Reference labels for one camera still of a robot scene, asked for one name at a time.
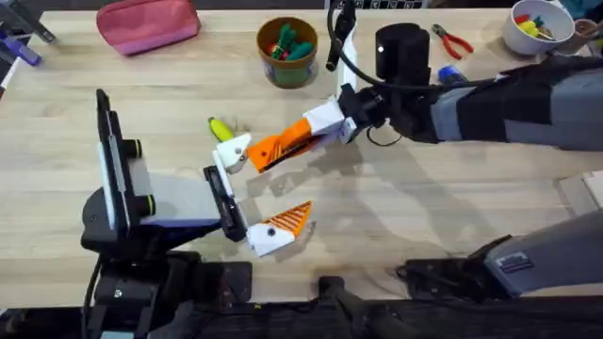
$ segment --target white plastic part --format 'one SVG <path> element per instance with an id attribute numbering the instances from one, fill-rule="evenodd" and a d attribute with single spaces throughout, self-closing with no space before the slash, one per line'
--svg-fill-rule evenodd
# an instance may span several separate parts
<path id="1" fill-rule="evenodd" d="M 270 224 L 256 223 L 247 229 L 247 241 L 257 256 L 262 257 L 295 241 L 295 235 Z"/>
<path id="2" fill-rule="evenodd" d="M 326 103 L 303 113 L 303 117 L 310 124 L 312 136 L 324 136 L 339 131 L 341 122 L 345 119 L 333 96 Z"/>
<path id="3" fill-rule="evenodd" d="M 358 54 L 356 52 L 356 47 L 354 47 L 353 41 L 356 26 L 358 26 L 358 23 L 354 24 L 354 28 L 351 29 L 351 32 L 346 37 L 342 48 L 343 53 L 354 65 L 358 65 Z M 341 95 L 341 87 L 345 84 L 350 84 L 354 91 L 356 91 L 358 87 L 358 78 L 356 77 L 356 74 L 354 74 L 354 72 L 352 72 L 351 69 L 340 60 L 337 62 L 337 99 Z"/>
<path id="4" fill-rule="evenodd" d="M 325 147 L 337 140 L 345 119 L 334 96 L 331 96 L 325 104 L 303 113 L 303 117 L 310 124 L 312 136 L 323 136 L 312 147 L 312 151 Z"/>
<path id="5" fill-rule="evenodd" d="M 243 168 L 247 162 L 245 151 L 251 143 L 252 136 L 246 133 L 218 144 L 216 151 L 226 172 L 235 174 Z"/>
<path id="6" fill-rule="evenodd" d="M 103 181 L 103 190 L 105 192 L 105 206 L 106 206 L 106 218 L 108 220 L 109 228 L 115 229 L 115 204 L 113 202 L 113 195 L 110 194 L 111 187 L 109 186 L 109 174 L 106 172 L 106 159 L 105 149 L 103 143 L 99 141 L 96 151 L 98 152 L 98 158 L 101 161 L 101 180 Z"/>
<path id="7" fill-rule="evenodd" d="M 218 169 L 218 174 L 220 175 L 220 179 L 222 181 L 222 184 L 224 185 L 224 190 L 226 191 L 226 195 L 229 196 L 230 198 L 234 198 L 235 192 L 233 191 L 233 188 L 230 186 L 230 181 L 228 180 L 228 174 L 226 174 L 226 169 L 224 168 L 224 165 L 222 164 L 218 151 L 212 152 L 211 155 L 214 158 L 214 164 L 216 165 L 216 168 Z"/>
<path id="8" fill-rule="evenodd" d="M 354 119 L 346 118 L 343 121 L 343 123 L 341 124 L 341 128 L 339 129 L 339 134 L 337 135 L 339 137 L 339 141 L 341 141 L 344 144 L 349 143 L 351 141 L 351 136 L 353 135 L 356 128 L 357 128 L 357 126 L 356 126 L 356 122 L 354 122 Z"/>

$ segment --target wooden table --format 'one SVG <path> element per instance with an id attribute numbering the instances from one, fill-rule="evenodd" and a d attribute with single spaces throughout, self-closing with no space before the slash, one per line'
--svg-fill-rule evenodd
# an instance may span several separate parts
<path id="1" fill-rule="evenodd" d="M 374 35 L 383 25 L 439 23 L 475 54 L 457 63 L 472 79 L 532 62 L 514 59 L 499 38 L 508 10 L 360 11 L 355 44 L 374 74 Z M 152 53 L 119 56 L 99 35 L 95 12 L 47 12 L 61 40 L 30 45 L 45 57 L 20 63 L 0 101 L 0 307 L 81 305 L 95 254 L 79 245 L 81 209 L 100 184 L 94 90 L 105 89 L 122 129 L 140 138 L 149 169 L 199 177 L 216 145 L 206 120 L 223 119 L 255 140 L 282 131 L 334 93 L 324 69 L 326 11 L 204 11 L 201 35 Z M 295 15 L 319 34 L 318 78 L 283 90 L 264 76 L 255 32 Z M 454 62 L 432 34 L 434 70 Z M 389 129 L 376 133 L 382 141 Z M 323 274 L 341 275 L 364 298 L 405 298 L 391 269 L 408 258 L 466 255 L 504 234 L 525 234 L 570 218 L 555 183 L 603 168 L 600 153 L 467 142 L 403 140 L 379 148 L 351 145 L 289 160 L 258 175 L 232 177 L 252 221 L 314 201 L 301 239 L 258 259 L 220 232 L 185 245 L 207 260 L 253 262 L 253 299 L 315 295 Z"/>

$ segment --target purple object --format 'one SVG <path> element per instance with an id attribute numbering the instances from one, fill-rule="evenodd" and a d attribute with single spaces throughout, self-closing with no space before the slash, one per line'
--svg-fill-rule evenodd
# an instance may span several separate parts
<path id="1" fill-rule="evenodd" d="M 0 30 L 0 40 L 12 53 L 31 66 L 38 66 L 40 64 L 41 56 L 38 53 L 17 39 L 9 37 L 5 31 Z"/>

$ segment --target pink pouch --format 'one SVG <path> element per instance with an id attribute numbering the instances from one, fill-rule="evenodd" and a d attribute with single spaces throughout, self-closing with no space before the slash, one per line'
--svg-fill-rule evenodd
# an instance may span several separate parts
<path id="1" fill-rule="evenodd" d="M 194 37 L 201 28 L 188 0 L 124 0 L 101 8 L 96 25 L 120 54 L 135 53 Z"/>

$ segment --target black cylinder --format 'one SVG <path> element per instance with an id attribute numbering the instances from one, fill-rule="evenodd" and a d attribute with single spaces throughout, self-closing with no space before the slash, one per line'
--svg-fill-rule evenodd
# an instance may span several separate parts
<path id="1" fill-rule="evenodd" d="M 123 141 L 123 151 L 128 159 L 142 158 L 142 145 L 138 139 L 126 139 Z"/>
<path id="2" fill-rule="evenodd" d="M 153 195 L 134 197 L 134 208 L 140 218 L 154 215 L 156 212 L 155 197 Z"/>
<path id="3" fill-rule="evenodd" d="M 331 48 L 329 49 L 329 56 L 327 57 L 327 70 L 329 72 L 334 72 L 334 70 L 337 69 L 337 63 L 339 62 L 339 55 L 337 54 L 337 52 L 335 51 L 335 49 L 333 48 L 333 46 L 331 46 Z"/>
<path id="4" fill-rule="evenodd" d="M 378 30 L 375 39 L 377 76 L 388 82 L 402 78 L 408 85 L 429 82 L 430 34 L 425 29 L 391 24 Z"/>

